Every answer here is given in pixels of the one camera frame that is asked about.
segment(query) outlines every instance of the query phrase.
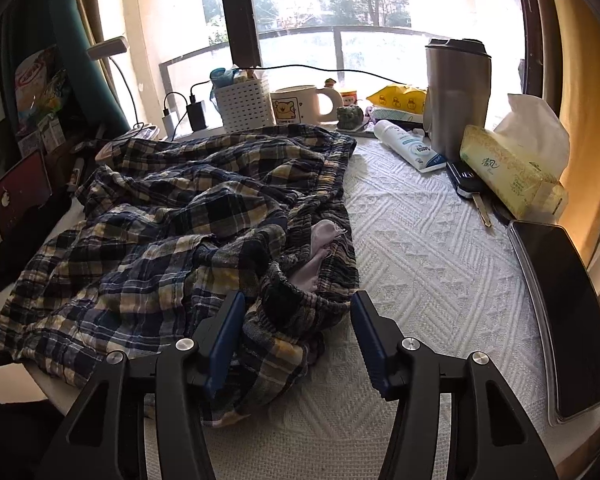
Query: balcony railing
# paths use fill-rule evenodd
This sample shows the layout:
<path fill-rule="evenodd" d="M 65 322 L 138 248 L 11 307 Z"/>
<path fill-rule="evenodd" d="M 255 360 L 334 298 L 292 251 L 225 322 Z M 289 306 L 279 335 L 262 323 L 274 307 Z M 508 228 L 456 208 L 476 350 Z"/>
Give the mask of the balcony railing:
<path fill-rule="evenodd" d="M 294 36 L 296 34 L 311 34 L 316 32 L 330 32 L 333 34 L 333 44 L 335 48 L 336 57 L 336 69 L 338 70 L 338 81 L 344 83 L 344 72 L 341 70 L 345 69 L 344 66 L 344 54 L 342 53 L 342 33 L 343 32 L 388 32 L 391 34 L 406 34 L 408 36 L 425 36 L 428 39 L 431 38 L 442 38 L 448 39 L 446 36 L 440 36 L 439 34 L 431 34 L 430 32 L 423 32 L 421 30 L 413 30 L 412 28 L 397 28 L 397 27 L 374 27 L 371 25 L 320 25 L 318 27 L 299 27 L 290 28 L 285 30 L 268 30 L 267 32 L 261 32 L 258 34 L 260 40 L 266 40 L 269 38 L 281 38 L 283 36 Z M 160 63 L 160 76 L 162 78 L 162 84 L 164 85 L 165 92 L 173 91 L 173 85 L 171 83 L 171 77 L 169 74 L 169 67 L 176 63 L 186 61 L 201 54 L 207 52 L 214 52 L 221 48 L 229 47 L 228 42 L 217 43 L 193 52 L 188 52 L 182 56 L 175 57 L 164 63 Z M 170 107 L 176 108 L 175 98 L 173 95 L 168 97 Z"/>

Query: yellow snack bag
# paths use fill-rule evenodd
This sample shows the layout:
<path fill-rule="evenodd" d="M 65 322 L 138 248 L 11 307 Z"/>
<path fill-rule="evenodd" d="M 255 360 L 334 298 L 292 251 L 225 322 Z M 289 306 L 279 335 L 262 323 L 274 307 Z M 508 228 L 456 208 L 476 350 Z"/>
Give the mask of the yellow snack bag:
<path fill-rule="evenodd" d="M 413 86 L 388 85 L 370 95 L 367 99 L 376 106 L 395 108 L 396 110 L 422 115 L 426 97 L 427 92 L 425 90 Z"/>

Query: car key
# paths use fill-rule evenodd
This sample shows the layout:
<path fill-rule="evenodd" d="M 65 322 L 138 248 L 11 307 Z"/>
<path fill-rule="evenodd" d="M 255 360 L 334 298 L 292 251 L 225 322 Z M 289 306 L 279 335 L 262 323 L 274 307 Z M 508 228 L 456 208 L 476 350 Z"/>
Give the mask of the car key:
<path fill-rule="evenodd" d="M 485 227 L 491 227 L 491 220 L 487 208 L 482 201 L 480 193 L 487 191 L 486 184 L 474 173 L 469 165 L 459 160 L 446 163 L 446 174 L 449 176 L 456 193 L 462 198 L 470 198 L 480 213 L 480 218 Z"/>

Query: stainless steel tumbler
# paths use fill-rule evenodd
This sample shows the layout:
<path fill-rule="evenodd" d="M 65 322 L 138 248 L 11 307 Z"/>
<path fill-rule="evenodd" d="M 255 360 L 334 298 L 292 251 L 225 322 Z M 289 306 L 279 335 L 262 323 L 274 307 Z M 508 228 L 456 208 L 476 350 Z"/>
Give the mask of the stainless steel tumbler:
<path fill-rule="evenodd" d="M 429 89 L 424 128 L 431 147 L 460 159 L 468 124 L 484 127 L 491 96 L 491 56 L 477 40 L 431 40 L 426 46 Z"/>

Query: pink cloth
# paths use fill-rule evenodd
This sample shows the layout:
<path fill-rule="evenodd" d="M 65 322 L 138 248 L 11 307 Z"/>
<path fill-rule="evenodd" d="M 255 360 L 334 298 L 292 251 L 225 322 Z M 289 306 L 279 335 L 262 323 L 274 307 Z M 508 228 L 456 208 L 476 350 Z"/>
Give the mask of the pink cloth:
<path fill-rule="evenodd" d="M 331 254 L 331 242 L 343 234 L 331 220 L 320 220 L 311 227 L 311 259 L 296 270 L 289 282 L 305 292 L 315 292 L 322 261 Z"/>

